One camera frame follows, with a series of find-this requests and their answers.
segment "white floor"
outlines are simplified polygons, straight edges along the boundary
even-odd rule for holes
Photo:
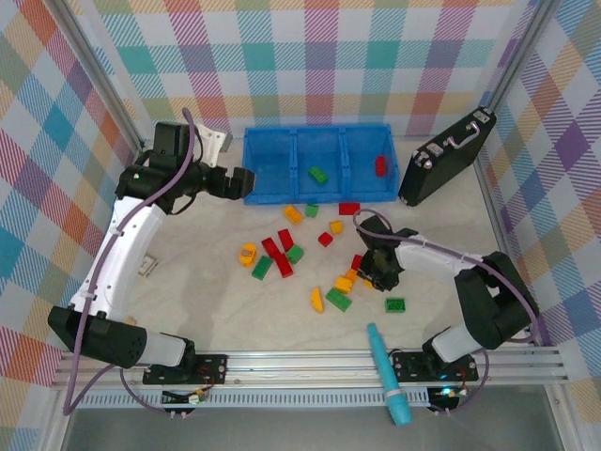
[[[397,140],[396,153],[404,173],[411,152],[423,142]],[[219,164],[233,168],[242,158],[242,142],[234,141]],[[428,239],[455,249],[488,254],[497,244],[472,168],[434,193],[417,208],[400,201],[364,204],[385,214],[394,230],[410,227]],[[325,312],[310,305],[312,288],[328,292],[344,274],[355,254],[365,247],[350,216],[339,217],[337,205],[322,205],[318,216],[290,224],[283,206],[246,207],[200,195],[180,216],[162,226],[148,252],[159,266],[148,277],[138,277],[130,314],[155,332],[194,340],[197,350],[349,350],[368,349],[365,326],[374,321],[389,347],[417,348],[449,325],[461,320],[455,288],[425,274],[404,272],[390,293],[359,283],[349,297],[353,304],[342,313],[325,301]],[[345,232],[323,248],[317,237],[329,221],[342,219]],[[304,251],[293,276],[282,279],[275,264],[265,280],[238,262],[241,245],[273,237],[288,228]],[[404,297],[407,312],[386,314],[387,296]]]

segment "red lego brick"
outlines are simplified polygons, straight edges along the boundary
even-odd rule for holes
[[[338,214],[343,216],[352,216],[361,208],[359,202],[350,202],[346,204],[338,204]]]
[[[386,161],[384,155],[378,155],[376,158],[376,176],[384,177],[386,174]]]
[[[292,236],[287,228],[284,230],[280,230],[278,232],[278,236],[280,237],[280,241],[282,242],[282,246],[284,247],[284,252],[288,252],[294,246],[294,242],[292,241]]]
[[[278,254],[278,256],[274,258],[274,260],[275,264],[278,265],[278,268],[280,269],[280,274],[282,275],[282,278],[286,279],[289,275],[294,274],[294,272],[292,271],[292,266],[290,266],[290,262],[288,261],[288,258],[285,256],[285,254]]]
[[[271,258],[276,258],[281,254],[277,244],[271,238],[265,238],[264,240],[262,240],[261,244],[263,244],[265,252],[267,252],[267,255]]]
[[[328,232],[323,232],[317,240],[323,247],[328,247],[334,241],[334,238]]]
[[[353,257],[353,262],[352,262],[352,264],[350,265],[350,267],[351,267],[353,270],[355,270],[355,271],[358,271],[358,270],[359,270],[359,267],[361,267],[361,259],[362,259],[362,257],[361,257],[361,256],[354,256],[354,257]]]

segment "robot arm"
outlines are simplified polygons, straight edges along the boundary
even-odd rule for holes
[[[502,274],[526,299],[538,316],[538,307],[510,258],[494,252],[489,256],[465,255],[455,258],[429,247],[416,231],[404,228],[396,233],[372,216],[362,229],[382,235],[410,239],[411,242],[373,238],[361,230],[368,250],[362,258],[359,276],[375,288],[390,290],[399,283],[402,271],[419,271],[440,282],[454,284],[464,321],[430,338],[423,346],[433,377],[459,358],[481,348],[494,350],[530,324],[528,312],[513,293],[486,270],[474,265],[480,261]]]
[[[157,193],[173,178],[184,164],[189,145],[188,126],[158,123],[155,129],[154,148],[127,167],[119,178],[116,188],[117,201],[109,230],[104,237],[96,260],[84,283],[71,298],[68,308],[53,307],[48,323],[68,349],[73,350],[81,312],[88,295],[91,274],[99,264],[102,250],[115,233],[115,241],[108,257],[102,264],[94,299],[82,342],[82,355],[124,368],[136,364],[165,365],[174,367],[181,380],[190,370],[189,362],[195,354],[193,342],[167,334],[156,334],[144,328],[125,324],[133,281],[146,249],[167,214],[171,214],[175,201],[183,195],[191,202],[203,191],[229,199],[239,199],[254,188],[254,174],[246,169],[235,168],[233,177],[227,170],[216,165],[217,154],[229,145],[227,133],[215,132],[197,126],[197,144],[202,158],[190,162],[179,181],[154,203],[141,208],[127,222],[121,232],[120,224],[141,202]]]

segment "briefcase handle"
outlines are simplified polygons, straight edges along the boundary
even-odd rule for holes
[[[474,129],[476,131],[476,133],[468,136],[466,139],[461,141],[459,144],[457,144],[455,142],[455,140],[453,139],[452,136],[449,136],[442,144],[444,146],[451,146],[453,148],[462,148],[462,147],[466,146],[468,143],[470,143],[471,141],[476,139],[478,137],[478,135],[480,134],[480,127],[478,127],[478,124],[476,124],[475,120],[473,120],[466,126],[466,130],[471,130],[471,129]]]

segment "green lego brick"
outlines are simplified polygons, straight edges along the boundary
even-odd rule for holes
[[[330,291],[328,291],[328,294],[326,294],[326,299],[343,312],[346,312],[352,304],[352,301],[336,288],[332,288]]]
[[[319,211],[319,206],[315,204],[307,204],[307,208],[304,211],[304,215],[310,218],[315,218],[317,216],[317,212]]]
[[[273,263],[271,258],[262,256],[253,269],[253,277],[263,280],[265,278],[265,274],[267,274],[267,271],[270,270],[271,263]]]
[[[304,251],[302,250],[301,247],[299,247],[295,244],[294,246],[292,246],[290,248],[290,250],[288,252],[285,253],[285,256],[288,257],[288,260],[290,260],[290,263],[295,265],[299,262],[299,260],[302,258],[302,256],[304,256]]]
[[[403,313],[405,311],[405,298],[386,298],[386,313]]]
[[[323,172],[319,166],[311,166],[309,169],[309,175],[313,178],[313,180],[321,185],[328,181],[328,174]]]

